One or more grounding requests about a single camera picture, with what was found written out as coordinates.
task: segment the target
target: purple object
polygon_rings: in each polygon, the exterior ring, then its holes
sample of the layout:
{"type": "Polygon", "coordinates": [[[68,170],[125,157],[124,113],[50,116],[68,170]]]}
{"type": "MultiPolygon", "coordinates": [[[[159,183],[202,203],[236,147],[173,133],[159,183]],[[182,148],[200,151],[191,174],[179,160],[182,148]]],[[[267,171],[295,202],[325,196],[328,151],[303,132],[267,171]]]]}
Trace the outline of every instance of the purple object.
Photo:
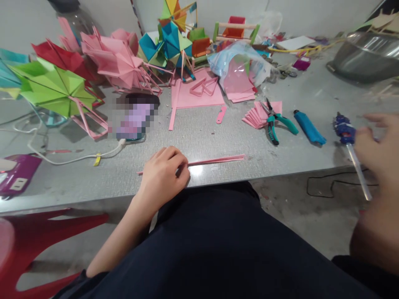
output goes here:
{"type": "Polygon", "coordinates": [[[297,61],[295,61],[293,67],[299,71],[306,71],[310,66],[310,58],[309,57],[300,57],[297,61]]]}
{"type": "Polygon", "coordinates": [[[4,159],[17,164],[13,169],[0,173],[0,196],[21,194],[28,187],[42,159],[26,154],[17,154],[4,159]]]}

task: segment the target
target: red origami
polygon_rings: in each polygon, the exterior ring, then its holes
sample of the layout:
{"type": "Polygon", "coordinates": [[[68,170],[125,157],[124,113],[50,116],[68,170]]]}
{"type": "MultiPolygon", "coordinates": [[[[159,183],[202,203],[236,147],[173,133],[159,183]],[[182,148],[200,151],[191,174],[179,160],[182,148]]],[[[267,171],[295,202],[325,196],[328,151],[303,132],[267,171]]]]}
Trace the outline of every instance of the red origami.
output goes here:
{"type": "Polygon", "coordinates": [[[72,73],[81,76],[86,80],[85,86],[88,87],[87,91],[95,95],[101,102],[94,103],[93,106],[104,104],[104,101],[89,89],[92,88],[89,81],[95,81],[96,78],[84,64],[82,56],[78,52],[69,52],[64,50],[63,48],[51,42],[49,39],[46,40],[46,42],[37,46],[31,44],[36,52],[36,55],[44,60],[47,60],[48,62],[51,62],[60,69],[71,71],[72,73]]]}

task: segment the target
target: teal pliers handle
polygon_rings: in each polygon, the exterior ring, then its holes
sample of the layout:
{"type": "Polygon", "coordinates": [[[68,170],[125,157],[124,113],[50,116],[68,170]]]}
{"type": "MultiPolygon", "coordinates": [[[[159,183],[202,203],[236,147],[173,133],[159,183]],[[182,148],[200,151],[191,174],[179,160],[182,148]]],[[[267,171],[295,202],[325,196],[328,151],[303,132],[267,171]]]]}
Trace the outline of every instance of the teal pliers handle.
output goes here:
{"type": "Polygon", "coordinates": [[[276,132],[274,130],[274,128],[275,128],[274,123],[276,122],[276,120],[285,124],[291,133],[293,133],[295,135],[297,135],[299,133],[299,131],[296,128],[296,126],[294,125],[294,123],[292,121],[290,121],[288,118],[281,116],[280,113],[272,115],[267,119],[267,122],[268,122],[267,133],[269,134],[270,140],[272,141],[272,143],[274,145],[280,144],[280,142],[278,141],[276,132]]]}

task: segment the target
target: person's right hand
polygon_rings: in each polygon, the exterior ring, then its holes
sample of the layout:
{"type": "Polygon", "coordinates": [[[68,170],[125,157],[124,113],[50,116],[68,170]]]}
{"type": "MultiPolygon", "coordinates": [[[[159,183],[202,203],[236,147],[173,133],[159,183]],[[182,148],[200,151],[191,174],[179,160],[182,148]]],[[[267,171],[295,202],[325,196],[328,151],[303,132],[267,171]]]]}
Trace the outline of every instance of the person's right hand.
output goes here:
{"type": "Polygon", "coordinates": [[[399,190],[399,115],[367,114],[365,118],[375,122],[376,127],[387,131],[379,142],[373,138],[370,128],[356,131],[355,151],[359,161],[376,175],[379,184],[399,190]]]}
{"type": "Polygon", "coordinates": [[[189,178],[187,158],[173,146],[163,147],[144,165],[135,198],[143,201],[145,207],[157,211],[186,187],[189,178]]]}

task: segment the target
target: floor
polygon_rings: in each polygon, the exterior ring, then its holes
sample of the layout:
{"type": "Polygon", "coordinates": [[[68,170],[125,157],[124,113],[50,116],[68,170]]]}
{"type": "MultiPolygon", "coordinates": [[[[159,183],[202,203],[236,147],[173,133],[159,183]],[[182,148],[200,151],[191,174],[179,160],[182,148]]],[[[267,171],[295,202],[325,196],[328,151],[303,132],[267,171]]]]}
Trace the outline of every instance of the floor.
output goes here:
{"type": "MultiPolygon", "coordinates": [[[[324,176],[353,169],[339,169],[311,174],[296,174],[274,178],[256,179],[251,183],[261,198],[266,213],[284,223],[304,238],[327,258],[347,254],[352,230],[359,217],[359,210],[367,203],[358,186],[336,184],[335,198],[319,198],[306,193],[309,176],[324,176]]],[[[373,183],[370,174],[366,178],[373,183]]],[[[311,194],[329,196],[333,179],[357,182],[356,174],[311,180],[311,194]]],[[[376,187],[370,191],[375,194],[376,187]]],[[[86,268],[101,245],[111,234],[131,198],[108,199],[73,206],[70,216],[86,216],[99,212],[110,215],[108,223],[62,241],[48,248],[35,260],[32,269],[21,276],[17,288],[29,289],[53,281],[86,268]]]]}

